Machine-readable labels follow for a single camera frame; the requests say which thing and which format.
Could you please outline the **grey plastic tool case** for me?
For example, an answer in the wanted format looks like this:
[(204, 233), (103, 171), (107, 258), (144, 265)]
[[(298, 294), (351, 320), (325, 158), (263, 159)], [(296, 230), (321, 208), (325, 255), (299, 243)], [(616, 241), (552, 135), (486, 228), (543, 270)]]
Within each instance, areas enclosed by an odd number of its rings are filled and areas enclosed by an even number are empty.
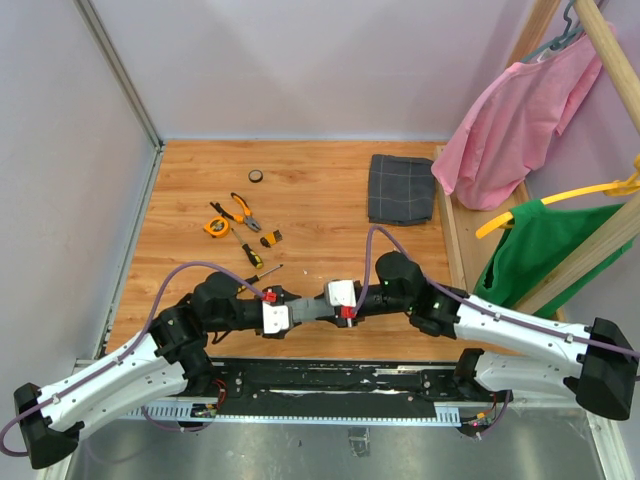
[(330, 315), (333, 310), (324, 299), (299, 298), (287, 303), (294, 324), (317, 321)]

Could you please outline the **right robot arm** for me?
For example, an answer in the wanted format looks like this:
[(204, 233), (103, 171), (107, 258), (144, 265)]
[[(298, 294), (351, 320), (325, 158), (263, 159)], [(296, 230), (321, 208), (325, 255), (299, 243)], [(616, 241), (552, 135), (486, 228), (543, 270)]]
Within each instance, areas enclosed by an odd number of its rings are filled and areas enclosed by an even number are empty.
[(404, 313), (429, 336), (510, 350), (508, 356), (484, 350), (461, 356), (453, 387), (466, 400), (486, 391), (534, 391), (574, 398), (585, 410), (611, 420), (629, 419), (639, 358), (616, 323), (603, 318), (590, 325), (556, 322), (494, 306), (427, 280), (399, 252), (384, 254), (375, 270), (376, 285), (327, 283), (316, 298), (321, 319), (344, 327), (360, 316)]

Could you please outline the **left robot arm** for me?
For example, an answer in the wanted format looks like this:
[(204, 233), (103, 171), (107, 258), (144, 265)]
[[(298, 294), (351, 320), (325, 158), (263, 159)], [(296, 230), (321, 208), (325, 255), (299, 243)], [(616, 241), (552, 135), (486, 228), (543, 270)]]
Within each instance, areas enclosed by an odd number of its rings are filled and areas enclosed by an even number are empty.
[(158, 398), (207, 393), (215, 369), (206, 352), (211, 333), (259, 330), (281, 337), (311, 318), (311, 302), (280, 286), (238, 296), (239, 282), (215, 272), (176, 305), (153, 310), (125, 345), (80, 372), (14, 393), (24, 456), (35, 470), (71, 455), (83, 439)]

